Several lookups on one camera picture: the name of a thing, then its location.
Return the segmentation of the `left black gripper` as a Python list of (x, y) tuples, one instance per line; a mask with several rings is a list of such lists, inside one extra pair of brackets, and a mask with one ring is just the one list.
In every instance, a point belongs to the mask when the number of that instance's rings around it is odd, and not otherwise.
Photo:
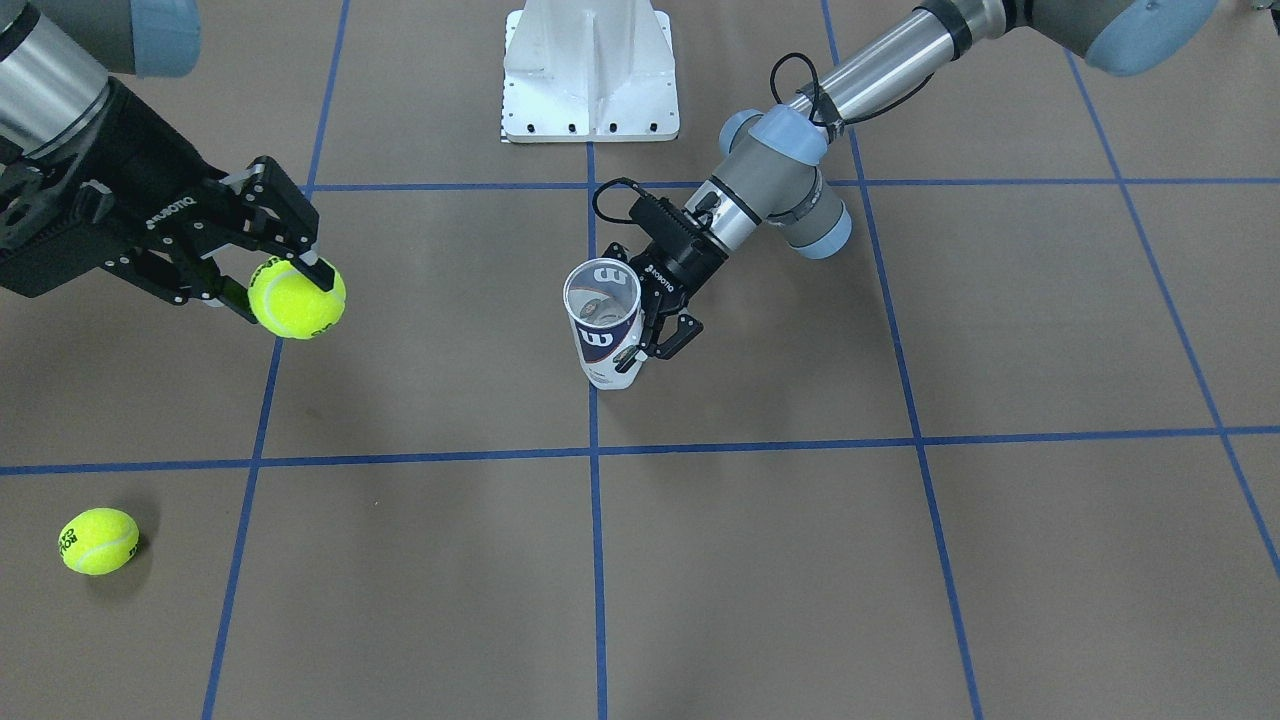
[(707, 233), (692, 242), (652, 241), (632, 256), (621, 243), (611, 243), (604, 258), (622, 261), (640, 279), (637, 337), (626, 348), (623, 361), (667, 360), (687, 346), (703, 331), (703, 324), (687, 311), (692, 296), (719, 270), (728, 254)]

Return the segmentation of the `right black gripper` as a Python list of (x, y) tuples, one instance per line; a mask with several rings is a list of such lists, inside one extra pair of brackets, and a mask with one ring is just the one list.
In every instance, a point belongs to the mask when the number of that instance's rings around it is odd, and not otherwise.
[(328, 293), (337, 270), (314, 251), (317, 227), (317, 210), (274, 158), (225, 173), (113, 79), (76, 137), (4, 170), (1, 283), (37, 297), (102, 269), (164, 302), (205, 301), (257, 325), (247, 288), (214, 254), (265, 252)]

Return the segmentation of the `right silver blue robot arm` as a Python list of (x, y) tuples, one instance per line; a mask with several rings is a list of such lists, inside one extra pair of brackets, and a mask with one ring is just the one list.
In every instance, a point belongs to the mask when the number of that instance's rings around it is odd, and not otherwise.
[(3, 4), (4, 290), (33, 299), (102, 269), (264, 325), (273, 290), (344, 305), (280, 164), (210, 165), (123, 82), (186, 76), (201, 47), (195, 1)]

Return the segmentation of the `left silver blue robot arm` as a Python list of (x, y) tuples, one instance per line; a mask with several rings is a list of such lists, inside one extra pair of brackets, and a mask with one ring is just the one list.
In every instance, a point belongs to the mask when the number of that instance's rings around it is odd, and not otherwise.
[(623, 219), (649, 237), (637, 255), (614, 243), (607, 256), (639, 279), (626, 328), (585, 329), (590, 361), (628, 372), (673, 357), (701, 324), (687, 306), (762, 224), (777, 228), (810, 259), (837, 252), (852, 218), (820, 173), (847, 128), (909, 100), (946, 64), (986, 38), (1029, 28), (1116, 77), (1167, 60), (1213, 14), (1212, 1), (919, 1), (910, 15), (828, 73), (813, 74), (792, 97), (764, 111), (744, 110), (719, 133), (722, 160), (677, 206), (637, 190)]

